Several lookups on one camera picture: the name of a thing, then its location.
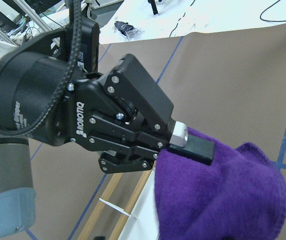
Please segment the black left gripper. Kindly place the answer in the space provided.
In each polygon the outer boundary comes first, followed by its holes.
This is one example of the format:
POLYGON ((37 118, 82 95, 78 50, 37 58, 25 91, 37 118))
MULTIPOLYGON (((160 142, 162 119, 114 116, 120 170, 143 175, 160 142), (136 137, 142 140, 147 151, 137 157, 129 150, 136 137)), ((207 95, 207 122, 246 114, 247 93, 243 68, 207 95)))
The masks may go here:
MULTIPOLYGON (((45 110, 63 77, 67 63, 33 51, 0 52, 0 129, 29 127, 45 110)), ((63 94, 30 138, 52 146, 75 139, 89 151, 101 152, 103 172, 126 173, 152 169, 159 152, 169 145, 170 126, 152 129, 137 112, 129 122, 113 118, 124 105, 105 95, 99 74, 72 74, 75 90, 63 94)), ((24 136, 0 134, 0 145, 27 147, 24 136)))

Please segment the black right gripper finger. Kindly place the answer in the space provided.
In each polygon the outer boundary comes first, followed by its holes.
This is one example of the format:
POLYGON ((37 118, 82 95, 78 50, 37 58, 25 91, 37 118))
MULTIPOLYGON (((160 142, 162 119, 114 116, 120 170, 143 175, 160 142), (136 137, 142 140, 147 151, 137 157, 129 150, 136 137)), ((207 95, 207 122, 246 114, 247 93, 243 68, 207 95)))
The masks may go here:
POLYGON ((123 56, 103 84, 106 93, 126 110, 123 120, 134 132, 135 143, 212 164, 214 142, 193 136, 186 124, 172 118, 172 101, 134 55, 123 56))

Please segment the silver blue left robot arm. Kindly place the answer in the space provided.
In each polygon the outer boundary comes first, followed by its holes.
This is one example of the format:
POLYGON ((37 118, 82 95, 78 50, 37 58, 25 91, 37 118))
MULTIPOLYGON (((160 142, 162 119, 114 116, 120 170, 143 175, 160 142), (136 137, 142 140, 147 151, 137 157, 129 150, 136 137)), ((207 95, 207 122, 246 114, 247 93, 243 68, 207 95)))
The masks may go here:
POLYGON ((0 238, 35 221, 30 138, 100 152, 107 174, 146 171, 161 150, 210 165, 214 143, 172 119, 173 104, 133 55, 97 71, 98 35, 62 30, 18 47, 0 40, 0 238))

